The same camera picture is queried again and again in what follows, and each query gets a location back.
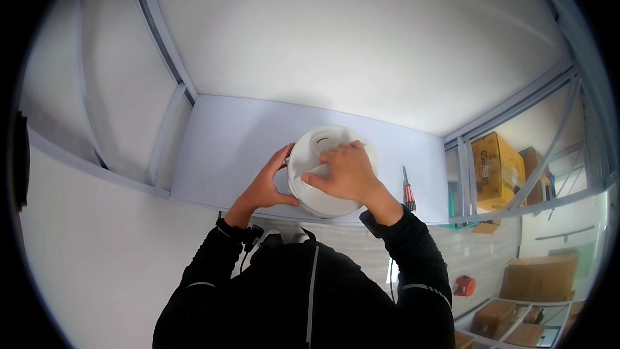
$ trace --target black jacket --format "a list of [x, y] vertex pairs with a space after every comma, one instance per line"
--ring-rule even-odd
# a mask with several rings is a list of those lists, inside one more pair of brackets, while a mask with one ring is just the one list
[[398, 304], [346, 255], [313, 241], [264, 253], [231, 279], [241, 245], [214, 228], [162, 311], [153, 347], [454, 348], [448, 273], [429, 230], [406, 210], [383, 228], [400, 268]]

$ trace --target white lid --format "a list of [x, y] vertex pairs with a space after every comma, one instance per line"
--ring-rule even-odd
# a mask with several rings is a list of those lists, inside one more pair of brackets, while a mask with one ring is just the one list
[[320, 176], [329, 175], [329, 165], [321, 165], [319, 154], [340, 143], [360, 141], [377, 175], [377, 153], [366, 139], [352, 129], [343, 126], [322, 126], [310, 130], [293, 147], [288, 159], [288, 189], [297, 197], [301, 206], [308, 212], [321, 217], [333, 218], [345, 216], [361, 207], [357, 201], [329, 196], [321, 190], [301, 181], [301, 175], [312, 172]]

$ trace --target person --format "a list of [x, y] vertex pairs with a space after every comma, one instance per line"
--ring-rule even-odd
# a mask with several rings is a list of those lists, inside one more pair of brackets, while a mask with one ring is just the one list
[[[293, 143], [277, 151], [225, 215], [223, 227], [246, 229], [259, 207], [299, 206], [280, 193], [275, 173]], [[454, 348], [452, 296], [441, 253], [426, 225], [374, 175], [360, 142], [320, 154], [329, 178], [302, 180], [368, 209], [360, 219], [398, 264], [398, 303], [350, 258], [317, 242], [261, 244], [251, 265], [231, 279], [242, 246], [222, 227], [206, 236], [157, 321], [154, 348], [347, 347], [405, 343]]]

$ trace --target cardboard box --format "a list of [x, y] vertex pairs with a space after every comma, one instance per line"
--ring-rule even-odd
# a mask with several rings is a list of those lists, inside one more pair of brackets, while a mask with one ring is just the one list
[[564, 336], [567, 335], [569, 330], [573, 327], [573, 323], [575, 323], [575, 321], [577, 320], [579, 313], [583, 309], [584, 305], [585, 301], [578, 301], [570, 306], [569, 318], [566, 321], [566, 326], [564, 327], [564, 330], [562, 331], [562, 336], [560, 337], [561, 340], [563, 340]]
[[512, 325], [516, 302], [494, 299], [474, 314], [471, 332], [493, 340], [499, 339]]
[[471, 143], [476, 169], [478, 207], [500, 211], [525, 182], [521, 155], [496, 132]]
[[533, 325], [531, 323], [519, 323], [519, 326], [506, 338], [507, 344], [528, 346], [535, 348], [543, 337], [545, 325]]
[[474, 230], [472, 230], [471, 232], [491, 235], [495, 233], [497, 228], [500, 227], [500, 224], [501, 220], [483, 221], [480, 224], [476, 225]]
[[475, 339], [467, 334], [454, 331], [455, 349], [471, 349], [474, 346]]
[[523, 318], [523, 323], [534, 323], [538, 318], [538, 315], [543, 311], [541, 306], [534, 306], [531, 308], [530, 312], [525, 315]]
[[501, 298], [530, 302], [563, 302], [571, 296], [577, 252], [516, 259], [508, 265]]
[[[525, 180], [534, 172], [536, 167], [540, 164], [541, 156], [534, 150], [534, 147], [529, 147], [523, 151], [519, 151], [519, 155], [523, 158], [523, 165], [525, 166]], [[551, 175], [549, 173], [549, 166], [545, 167], [543, 173], [540, 176], [539, 182], [534, 185], [532, 191], [527, 198], [527, 205], [535, 205], [541, 202], [547, 201], [547, 185], [551, 185]]]

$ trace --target sleeve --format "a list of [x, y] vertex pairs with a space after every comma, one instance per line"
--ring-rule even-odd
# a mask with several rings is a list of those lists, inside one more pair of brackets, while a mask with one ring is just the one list
[[398, 307], [419, 331], [427, 332], [424, 336], [434, 339], [434, 347], [454, 348], [448, 271], [426, 224], [406, 207], [400, 221], [390, 227], [376, 224], [368, 211], [360, 218], [367, 226], [369, 221], [375, 223], [373, 234], [383, 239], [398, 264]]
[[241, 244], [218, 227], [211, 229], [159, 316], [153, 348], [179, 347], [185, 338], [191, 337], [186, 330], [196, 323], [200, 306], [231, 280], [240, 253]]

